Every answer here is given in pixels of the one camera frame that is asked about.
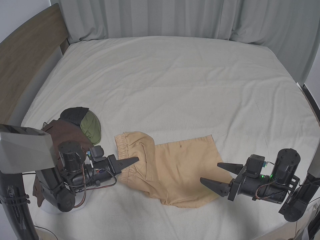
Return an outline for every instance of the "beige pants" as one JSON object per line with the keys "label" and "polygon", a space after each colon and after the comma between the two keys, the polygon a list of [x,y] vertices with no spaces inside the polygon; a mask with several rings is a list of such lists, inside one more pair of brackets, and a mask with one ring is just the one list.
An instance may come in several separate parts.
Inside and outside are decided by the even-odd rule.
{"label": "beige pants", "polygon": [[122,170],[118,180],[142,190],[163,205],[198,208],[218,197],[200,183],[200,177],[229,183],[230,174],[219,167],[222,159],[212,136],[155,145],[142,132],[115,137],[119,159],[139,157]]}

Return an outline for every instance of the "wooden headboard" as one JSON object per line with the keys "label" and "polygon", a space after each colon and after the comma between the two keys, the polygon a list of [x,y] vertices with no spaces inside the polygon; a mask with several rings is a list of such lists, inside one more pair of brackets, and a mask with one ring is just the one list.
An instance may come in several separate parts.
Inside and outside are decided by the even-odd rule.
{"label": "wooden headboard", "polygon": [[56,3],[0,43],[0,123],[8,123],[23,92],[59,46],[64,54],[69,46],[67,37],[68,31]]}

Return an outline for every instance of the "white wall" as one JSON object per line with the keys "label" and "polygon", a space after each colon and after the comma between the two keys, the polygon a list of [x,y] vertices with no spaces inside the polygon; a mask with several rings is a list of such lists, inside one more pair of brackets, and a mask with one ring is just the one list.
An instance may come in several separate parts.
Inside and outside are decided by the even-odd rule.
{"label": "white wall", "polygon": [[315,56],[310,73],[304,84],[320,108],[320,46]]}
{"label": "white wall", "polygon": [[[0,42],[50,5],[50,0],[0,0]],[[2,205],[0,205],[0,236],[1,239],[17,240]]]}

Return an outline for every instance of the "curtain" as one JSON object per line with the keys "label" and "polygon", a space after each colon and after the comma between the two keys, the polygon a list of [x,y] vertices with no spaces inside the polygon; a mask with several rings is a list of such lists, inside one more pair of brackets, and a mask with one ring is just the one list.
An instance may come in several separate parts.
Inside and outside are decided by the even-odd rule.
{"label": "curtain", "polygon": [[59,3],[71,43],[184,36],[270,48],[303,84],[320,42],[320,0],[51,0]]}

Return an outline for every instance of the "mattress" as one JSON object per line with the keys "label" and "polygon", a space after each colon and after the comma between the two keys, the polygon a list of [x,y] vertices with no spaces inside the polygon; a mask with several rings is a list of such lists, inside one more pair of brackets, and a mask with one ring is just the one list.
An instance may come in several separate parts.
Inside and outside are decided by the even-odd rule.
{"label": "mattress", "polygon": [[[100,119],[106,155],[117,155],[114,136],[123,132],[144,132],[155,144],[211,134],[227,163],[244,164],[251,154],[274,162],[279,150],[293,148],[301,156],[296,175],[303,180],[320,138],[306,98],[273,52],[225,40],[149,36],[74,43],[22,126],[41,129],[76,106]],[[32,184],[33,177],[25,178],[29,194]],[[93,191],[86,206],[72,213],[47,214],[34,197],[29,207],[36,225],[65,240],[248,240],[286,222],[281,205],[243,195],[182,209],[122,183]]]}

